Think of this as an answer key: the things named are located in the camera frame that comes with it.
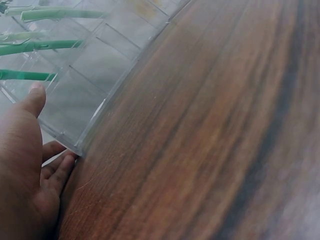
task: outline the clear plastic container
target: clear plastic container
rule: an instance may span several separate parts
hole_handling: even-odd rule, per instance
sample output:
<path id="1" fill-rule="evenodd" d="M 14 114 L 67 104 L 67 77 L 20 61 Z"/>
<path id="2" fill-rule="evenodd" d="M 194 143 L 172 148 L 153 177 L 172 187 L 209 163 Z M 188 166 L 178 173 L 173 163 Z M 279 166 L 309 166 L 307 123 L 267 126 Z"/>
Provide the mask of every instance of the clear plastic container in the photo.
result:
<path id="1" fill-rule="evenodd" d="M 36 32 L 30 41 L 78 44 L 0 56 L 0 70 L 49 73 L 42 83 L 47 101 L 41 127 L 77 154 L 104 104 L 135 65 L 143 49 L 178 9 L 178 0 L 13 0 L 9 7 L 68 6 L 103 11 L 98 18 L 42 19 L 23 22 L 0 16 L 2 34 Z M 12 102 L 22 100 L 33 80 L 2 79 L 0 88 Z"/>

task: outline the green plastic strip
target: green plastic strip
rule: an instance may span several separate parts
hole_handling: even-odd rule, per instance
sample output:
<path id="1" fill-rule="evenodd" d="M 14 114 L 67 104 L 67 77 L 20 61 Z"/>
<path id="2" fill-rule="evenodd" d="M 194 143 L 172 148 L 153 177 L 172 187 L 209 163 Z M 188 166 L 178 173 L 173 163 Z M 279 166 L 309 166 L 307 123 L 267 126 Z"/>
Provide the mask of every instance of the green plastic strip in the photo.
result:
<path id="1" fill-rule="evenodd" d="M 32 71 L 12 71 L 8 69 L 0 69 L 0 80 L 36 80 L 51 81 L 56 76 L 55 73 L 32 72 Z"/>
<path id="2" fill-rule="evenodd" d="M 67 7 L 67 6 L 18 6 L 18 7 L 9 7 L 4 11 L 4 15 L 17 16 L 22 14 L 22 12 L 25 12 L 25 11 L 54 10 L 54 9 L 73 9 L 73 8 Z"/>
<path id="3" fill-rule="evenodd" d="M 82 40 L 28 41 L 22 44 L 1 46 L 0 56 L 28 53 L 35 50 L 77 48 L 82 43 Z"/>
<path id="4" fill-rule="evenodd" d="M 7 43 L 26 39 L 43 38 L 47 36 L 46 33 L 47 32 L 45 31 L 23 31 L 10 34 L 0 34 L 0 42 Z"/>
<path id="5" fill-rule="evenodd" d="M 21 13 L 21 20 L 32 22 L 42 19 L 63 19 L 63 18 L 85 18 L 99 19 L 105 16 L 103 11 L 76 10 L 76 9 L 52 9 L 52 10 L 32 10 Z"/>

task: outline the finger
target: finger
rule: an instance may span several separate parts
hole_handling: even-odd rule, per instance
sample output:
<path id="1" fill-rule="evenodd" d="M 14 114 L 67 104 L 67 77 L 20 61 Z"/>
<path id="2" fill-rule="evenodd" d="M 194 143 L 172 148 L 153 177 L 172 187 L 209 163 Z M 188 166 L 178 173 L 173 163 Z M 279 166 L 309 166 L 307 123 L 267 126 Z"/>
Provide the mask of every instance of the finger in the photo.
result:
<path id="1" fill-rule="evenodd" d="M 66 148 L 57 141 L 51 141 L 42 147 L 42 163 L 62 153 Z"/>
<path id="2" fill-rule="evenodd" d="M 69 175 L 74 168 L 75 158 L 71 155 L 67 155 L 61 162 L 55 173 L 49 178 L 49 185 L 56 191 L 58 195 L 61 194 Z"/>
<path id="3" fill-rule="evenodd" d="M 37 118 L 44 108 L 45 103 L 45 87 L 39 82 L 34 82 L 31 85 L 29 94 L 23 101 L 17 103 L 16 107 L 28 111 Z"/>
<path id="4" fill-rule="evenodd" d="M 41 169 L 41 177 L 43 179 L 49 179 L 58 169 L 62 161 L 66 158 L 66 156 L 71 156 L 74 159 L 77 157 L 75 153 L 70 150 L 65 151 L 63 154 L 58 156 L 55 160 L 50 162 L 48 165 L 45 165 Z"/>

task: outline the wooden surface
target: wooden surface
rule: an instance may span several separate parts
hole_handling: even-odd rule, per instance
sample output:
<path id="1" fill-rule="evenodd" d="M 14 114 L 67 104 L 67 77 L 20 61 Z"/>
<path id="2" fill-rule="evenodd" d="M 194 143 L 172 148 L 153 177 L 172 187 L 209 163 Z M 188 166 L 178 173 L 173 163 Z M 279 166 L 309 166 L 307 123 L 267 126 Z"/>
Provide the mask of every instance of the wooden surface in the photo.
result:
<path id="1" fill-rule="evenodd" d="M 105 111 L 65 240 L 318 240 L 320 3 L 193 0 Z"/>

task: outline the plastic organizer box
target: plastic organizer box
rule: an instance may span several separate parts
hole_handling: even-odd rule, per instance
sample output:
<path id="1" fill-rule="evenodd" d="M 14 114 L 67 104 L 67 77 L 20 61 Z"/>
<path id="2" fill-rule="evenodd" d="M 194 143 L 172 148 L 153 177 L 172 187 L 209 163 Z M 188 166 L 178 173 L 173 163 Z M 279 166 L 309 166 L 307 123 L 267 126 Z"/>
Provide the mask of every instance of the plastic organizer box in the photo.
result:
<path id="1" fill-rule="evenodd" d="M 14 103 L 41 81 L 41 128 L 82 155 L 104 104 L 180 1 L 0 0 L 0 89 Z"/>

